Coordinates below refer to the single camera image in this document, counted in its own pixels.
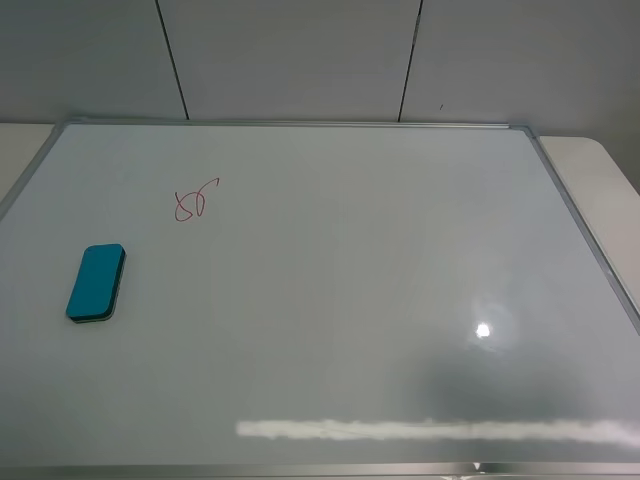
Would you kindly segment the teal whiteboard eraser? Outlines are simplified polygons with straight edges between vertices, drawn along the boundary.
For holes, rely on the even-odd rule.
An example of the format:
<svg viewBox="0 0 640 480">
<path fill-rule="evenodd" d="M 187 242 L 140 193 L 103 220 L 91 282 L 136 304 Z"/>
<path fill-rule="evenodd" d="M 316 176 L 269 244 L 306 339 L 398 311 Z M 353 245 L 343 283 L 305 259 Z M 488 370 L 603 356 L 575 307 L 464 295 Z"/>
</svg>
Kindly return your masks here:
<svg viewBox="0 0 640 480">
<path fill-rule="evenodd" d="M 66 307 L 71 321 L 92 323 L 113 315 L 125 260 L 126 251 L 118 243 L 85 249 Z"/>
</svg>

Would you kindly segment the red marker scribble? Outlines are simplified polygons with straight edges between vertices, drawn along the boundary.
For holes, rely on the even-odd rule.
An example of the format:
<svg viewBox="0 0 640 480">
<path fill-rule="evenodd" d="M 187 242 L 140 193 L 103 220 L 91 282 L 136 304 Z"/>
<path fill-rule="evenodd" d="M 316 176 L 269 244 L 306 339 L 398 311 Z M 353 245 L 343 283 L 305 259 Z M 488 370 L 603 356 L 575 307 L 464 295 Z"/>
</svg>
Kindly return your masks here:
<svg viewBox="0 0 640 480">
<path fill-rule="evenodd" d="M 206 209 L 206 193 L 209 188 L 219 185 L 220 178 L 214 178 L 204 183 L 199 189 L 180 194 L 174 193 L 175 209 L 174 219 L 179 222 L 186 222 L 193 217 L 201 217 Z"/>
</svg>

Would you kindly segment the white board with aluminium frame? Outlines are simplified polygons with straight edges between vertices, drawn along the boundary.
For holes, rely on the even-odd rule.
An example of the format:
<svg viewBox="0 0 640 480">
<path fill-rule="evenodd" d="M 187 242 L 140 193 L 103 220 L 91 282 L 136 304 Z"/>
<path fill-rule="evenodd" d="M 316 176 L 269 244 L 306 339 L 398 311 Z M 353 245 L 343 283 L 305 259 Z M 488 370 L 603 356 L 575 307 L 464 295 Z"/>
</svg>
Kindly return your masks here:
<svg viewBox="0 0 640 480">
<path fill-rule="evenodd" d="M 638 473 L 639 303 L 528 128 L 69 121 L 2 201 L 5 479 Z"/>
</svg>

